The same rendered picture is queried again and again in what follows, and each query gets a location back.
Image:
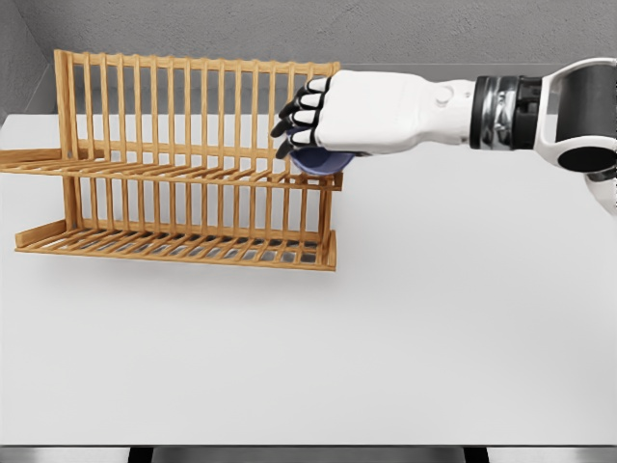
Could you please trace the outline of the wooden two-tier dish rack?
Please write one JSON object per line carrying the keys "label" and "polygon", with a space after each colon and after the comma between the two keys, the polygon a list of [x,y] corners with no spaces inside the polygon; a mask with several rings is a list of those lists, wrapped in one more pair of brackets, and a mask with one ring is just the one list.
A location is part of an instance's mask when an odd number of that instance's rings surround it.
{"label": "wooden two-tier dish rack", "polygon": [[56,50],[59,144],[0,150],[0,173],[57,176],[64,215],[23,253],[332,271],[341,175],[279,160],[281,104],[339,63]]}

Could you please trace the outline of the blue cup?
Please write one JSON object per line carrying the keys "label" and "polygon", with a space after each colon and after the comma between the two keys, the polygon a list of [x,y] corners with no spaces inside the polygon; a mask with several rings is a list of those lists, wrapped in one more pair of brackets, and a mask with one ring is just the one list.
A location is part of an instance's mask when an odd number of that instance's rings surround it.
{"label": "blue cup", "polygon": [[326,176],[341,172],[356,154],[349,151],[331,151],[320,146],[305,146],[293,149],[289,156],[303,172]]}

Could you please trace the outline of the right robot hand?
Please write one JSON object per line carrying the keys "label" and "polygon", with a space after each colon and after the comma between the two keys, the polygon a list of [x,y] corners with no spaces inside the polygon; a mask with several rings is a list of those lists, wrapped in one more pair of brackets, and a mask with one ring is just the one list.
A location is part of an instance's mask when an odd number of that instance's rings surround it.
{"label": "right robot hand", "polygon": [[407,73],[340,70],[309,80],[279,112],[276,157],[323,148],[391,154],[421,141],[420,102],[428,82]]}

